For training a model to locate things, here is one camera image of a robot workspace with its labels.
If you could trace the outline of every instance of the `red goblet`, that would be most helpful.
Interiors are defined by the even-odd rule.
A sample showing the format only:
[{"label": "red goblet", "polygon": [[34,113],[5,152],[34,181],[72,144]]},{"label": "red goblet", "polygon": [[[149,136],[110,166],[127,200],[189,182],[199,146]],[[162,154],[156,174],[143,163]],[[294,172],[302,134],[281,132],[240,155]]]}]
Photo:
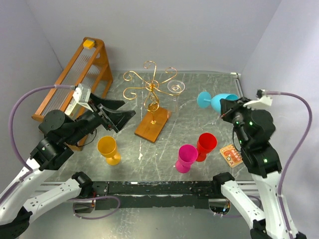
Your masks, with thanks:
[{"label": "red goblet", "polygon": [[217,146],[217,139],[211,133],[203,133],[200,135],[197,141],[197,151],[198,157],[196,159],[197,162],[202,162],[206,159],[208,153],[213,151],[213,149]]}]

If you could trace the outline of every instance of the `magenta cup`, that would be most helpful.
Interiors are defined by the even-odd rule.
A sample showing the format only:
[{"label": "magenta cup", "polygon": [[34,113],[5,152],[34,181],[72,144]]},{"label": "magenta cup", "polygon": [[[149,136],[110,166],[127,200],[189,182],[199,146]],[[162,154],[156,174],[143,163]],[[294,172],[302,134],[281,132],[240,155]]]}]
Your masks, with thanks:
[{"label": "magenta cup", "polygon": [[183,145],[178,151],[178,160],[175,164],[176,170],[180,173],[187,173],[197,157],[198,152],[193,145]]}]

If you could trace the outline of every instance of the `orange card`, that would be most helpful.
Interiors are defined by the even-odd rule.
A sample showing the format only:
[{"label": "orange card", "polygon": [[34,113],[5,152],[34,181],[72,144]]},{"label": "orange card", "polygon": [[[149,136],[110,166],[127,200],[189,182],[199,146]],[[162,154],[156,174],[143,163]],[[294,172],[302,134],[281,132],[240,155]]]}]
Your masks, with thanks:
[{"label": "orange card", "polygon": [[240,153],[232,144],[221,148],[219,152],[221,155],[223,155],[224,159],[231,168],[236,167],[243,162],[243,158],[241,157]]}]

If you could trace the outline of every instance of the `scratched metal surface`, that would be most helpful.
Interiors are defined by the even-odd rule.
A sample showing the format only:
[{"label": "scratched metal surface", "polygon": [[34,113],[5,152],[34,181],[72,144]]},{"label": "scratched metal surface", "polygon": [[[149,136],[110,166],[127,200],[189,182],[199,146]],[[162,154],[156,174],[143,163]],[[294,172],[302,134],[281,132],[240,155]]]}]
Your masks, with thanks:
[{"label": "scratched metal surface", "polygon": [[[109,211],[96,211],[98,217]],[[237,215],[231,209],[229,214]],[[100,220],[73,216],[64,203],[38,218],[20,239],[249,239],[243,218],[220,218],[210,210],[184,208],[120,209]]]},{"label": "scratched metal surface", "polygon": [[[126,82],[123,80],[123,72],[114,72],[113,76],[114,81],[107,95],[109,99],[125,100],[123,90],[126,87],[142,86],[138,77]],[[141,76],[148,80],[153,74],[141,73]],[[158,72],[156,79],[163,81],[166,79],[165,73]],[[201,109],[196,103],[197,96],[202,91],[208,91],[212,96],[219,93],[237,94],[232,76],[222,73],[178,73],[176,79],[182,80],[186,85],[178,99],[179,114],[177,118],[168,120],[155,144],[134,135],[147,112],[142,105],[147,92],[137,90],[138,97],[132,101],[125,100],[127,103],[121,108],[136,111],[125,128],[116,134],[99,127],[94,142],[85,146],[83,151],[75,152],[48,181],[66,181],[78,171],[84,171],[94,181],[211,180],[215,174],[221,172],[230,172],[237,180],[251,180],[244,164],[231,169],[219,153],[220,148],[232,143],[232,125],[219,119],[218,113],[211,107]],[[167,91],[167,86],[162,85],[160,89]],[[159,93],[159,99],[162,107],[171,107],[170,97]],[[178,149],[184,144],[196,145],[198,137],[204,132],[214,134],[218,146],[204,162],[194,163],[189,173],[178,173],[174,167]],[[105,135],[116,139],[118,151],[122,155],[121,163],[116,166],[108,165],[96,148],[98,140]]]}]

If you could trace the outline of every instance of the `yellow goblet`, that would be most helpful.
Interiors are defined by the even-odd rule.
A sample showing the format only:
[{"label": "yellow goblet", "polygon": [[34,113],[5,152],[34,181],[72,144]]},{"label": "yellow goblet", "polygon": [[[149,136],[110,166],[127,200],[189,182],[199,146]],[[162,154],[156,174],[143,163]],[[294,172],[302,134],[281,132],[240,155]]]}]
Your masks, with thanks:
[{"label": "yellow goblet", "polygon": [[106,162],[110,165],[117,165],[121,161],[121,155],[118,153],[116,141],[111,136],[105,136],[99,140],[98,151],[106,157]]}]

